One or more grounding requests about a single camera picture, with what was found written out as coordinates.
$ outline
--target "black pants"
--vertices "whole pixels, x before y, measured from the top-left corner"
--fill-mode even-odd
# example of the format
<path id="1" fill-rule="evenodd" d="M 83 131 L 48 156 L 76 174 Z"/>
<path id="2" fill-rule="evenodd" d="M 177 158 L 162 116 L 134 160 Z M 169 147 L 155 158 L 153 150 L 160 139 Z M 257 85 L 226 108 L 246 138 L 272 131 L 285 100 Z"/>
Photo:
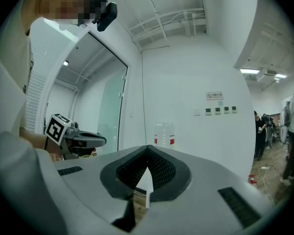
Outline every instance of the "black pants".
<path id="1" fill-rule="evenodd" d="M 262 157 L 266 145 L 266 134 L 256 134 L 255 157 Z"/>
<path id="2" fill-rule="evenodd" d="M 290 137 L 292 148 L 288 163 L 286 164 L 286 167 L 283 172 L 283 179 L 287 179 L 289 176 L 294 176 L 294 133 L 289 131 L 288 134 Z"/>

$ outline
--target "wall switch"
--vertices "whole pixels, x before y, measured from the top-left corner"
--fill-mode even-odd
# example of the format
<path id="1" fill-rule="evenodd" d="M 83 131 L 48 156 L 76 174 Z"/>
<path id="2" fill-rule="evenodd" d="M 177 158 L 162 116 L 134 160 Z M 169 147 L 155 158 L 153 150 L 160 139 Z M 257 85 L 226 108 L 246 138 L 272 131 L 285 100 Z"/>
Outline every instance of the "wall switch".
<path id="1" fill-rule="evenodd" d="M 226 106 L 224 108 L 224 114 L 229 114 L 229 113 L 230 113 L 229 107 Z"/>
<path id="2" fill-rule="evenodd" d="M 200 109 L 194 110 L 194 116 L 200 116 Z"/>
<path id="3" fill-rule="evenodd" d="M 221 110 L 220 107 L 216 108 L 216 115 L 220 115 L 221 114 Z"/>
<path id="4" fill-rule="evenodd" d="M 210 108 L 206 108 L 206 116 L 211 116 L 211 109 Z"/>

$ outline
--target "white bar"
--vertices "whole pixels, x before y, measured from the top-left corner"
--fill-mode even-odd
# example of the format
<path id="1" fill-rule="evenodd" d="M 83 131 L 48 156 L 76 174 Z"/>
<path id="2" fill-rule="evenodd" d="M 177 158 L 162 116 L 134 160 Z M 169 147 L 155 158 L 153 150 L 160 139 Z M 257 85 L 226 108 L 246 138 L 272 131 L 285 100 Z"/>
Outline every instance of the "white bar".
<path id="1" fill-rule="evenodd" d="M 259 70 L 248 70 L 248 69 L 241 69 L 241 73 L 246 73 L 246 74 L 257 74 Z"/>
<path id="2" fill-rule="evenodd" d="M 282 74 L 277 74 L 277 75 L 275 75 L 275 77 L 286 78 L 287 76 L 286 75 L 282 75 Z"/>

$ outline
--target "floor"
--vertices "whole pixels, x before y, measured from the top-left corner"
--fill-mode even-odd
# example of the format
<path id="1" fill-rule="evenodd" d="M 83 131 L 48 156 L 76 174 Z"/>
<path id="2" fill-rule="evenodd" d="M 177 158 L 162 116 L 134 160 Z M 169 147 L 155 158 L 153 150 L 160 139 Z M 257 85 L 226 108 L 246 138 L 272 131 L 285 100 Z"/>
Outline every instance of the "floor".
<path id="1" fill-rule="evenodd" d="M 288 152 L 286 146 L 281 148 L 280 143 L 275 143 L 272 149 L 265 149 L 260 161 L 254 160 L 251 175 L 255 175 L 256 187 L 266 197 L 272 197 L 272 202 L 276 205 L 286 198 L 292 190 L 292 186 L 285 186 L 280 182 L 281 175 L 286 165 Z M 268 166 L 268 170 L 259 169 Z"/>

